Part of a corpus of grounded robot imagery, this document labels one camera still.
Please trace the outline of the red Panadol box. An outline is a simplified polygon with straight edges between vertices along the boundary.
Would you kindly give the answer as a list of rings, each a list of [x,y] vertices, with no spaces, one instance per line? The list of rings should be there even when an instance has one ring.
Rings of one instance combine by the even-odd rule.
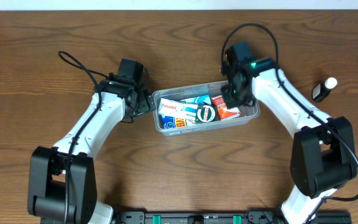
[[[219,119],[221,121],[238,118],[241,115],[241,111],[237,107],[228,109],[221,95],[212,97],[211,102],[217,107]]]

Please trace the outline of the blue fever medicine box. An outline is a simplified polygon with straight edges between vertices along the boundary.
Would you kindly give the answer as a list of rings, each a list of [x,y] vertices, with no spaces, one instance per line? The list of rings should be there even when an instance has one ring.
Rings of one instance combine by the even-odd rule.
[[[184,100],[179,100],[177,102],[180,103],[188,103],[188,104],[194,104],[194,105],[211,105],[211,99],[209,95],[202,95],[192,98],[187,98]],[[163,116],[159,115],[161,118],[162,128],[163,129],[173,129],[173,128],[181,128],[181,127],[187,127],[195,125],[195,120],[189,120],[189,119],[181,119],[181,118],[174,118],[170,116]]]

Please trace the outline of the white Panadol packet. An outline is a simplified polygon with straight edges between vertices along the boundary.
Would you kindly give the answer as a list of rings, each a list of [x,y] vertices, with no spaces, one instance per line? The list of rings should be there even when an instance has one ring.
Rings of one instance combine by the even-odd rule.
[[[162,98],[158,107],[158,114],[194,121],[196,119],[197,110],[198,105],[180,103]]]

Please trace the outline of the green Zam-Buk box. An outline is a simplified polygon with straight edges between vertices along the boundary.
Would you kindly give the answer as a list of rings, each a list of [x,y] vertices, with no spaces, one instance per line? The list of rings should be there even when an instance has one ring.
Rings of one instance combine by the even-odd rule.
[[[217,107],[199,104],[196,112],[196,124],[212,123],[218,121]]]

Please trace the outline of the clear plastic container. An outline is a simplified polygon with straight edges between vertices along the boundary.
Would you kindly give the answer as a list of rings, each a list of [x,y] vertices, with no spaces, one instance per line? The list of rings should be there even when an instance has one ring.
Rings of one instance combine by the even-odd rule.
[[[166,90],[158,90],[152,94],[155,104],[158,106],[162,98],[169,100],[184,100],[187,98],[209,95],[209,96],[218,96],[220,95],[221,87],[227,85],[227,81],[204,83],[199,85],[183,86],[178,88],[171,88]],[[179,134],[195,133],[200,131],[209,131],[212,129],[219,128],[228,128],[231,126],[238,126],[247,124],[250,120],[258,117],[260,114],[259,104],[256,103],[253,107],[241,106],[239,108],[241,115],[238,118],[224,120],[224,121],[215,121],[212,123],[206,124],[196,124],[187,127],[173,128],[173,129],[163,129],[161,118],[158,114],[158,110],[154,111],[154,122],[157,131],[159,131],[164,136],[174,136]]]

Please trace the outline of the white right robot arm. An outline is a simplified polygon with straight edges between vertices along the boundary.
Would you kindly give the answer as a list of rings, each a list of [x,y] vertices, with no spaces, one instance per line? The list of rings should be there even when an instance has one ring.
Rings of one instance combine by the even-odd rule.
[[[332,118],[310,103],[286,78],[272,58],[256,59],[247,43],[222,50],[222,87],[228,108],[262,102],[293,139],[290,173],[294,183],[274,215],[274,223],[351,223],[347,212],[318,210],[358,175],[352,125]]]

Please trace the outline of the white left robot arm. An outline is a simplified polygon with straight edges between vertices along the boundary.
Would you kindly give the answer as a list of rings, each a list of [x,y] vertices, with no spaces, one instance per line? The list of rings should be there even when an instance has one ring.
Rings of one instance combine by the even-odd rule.
[[[146,89],[149,74],[139,62],[122,59],[116,74],[96,86],[74,127],[52,147],[30,158],[27,211],[42,223],[111,223],[114,209],[98,201],[94,160],[113,127],[155,110]]]

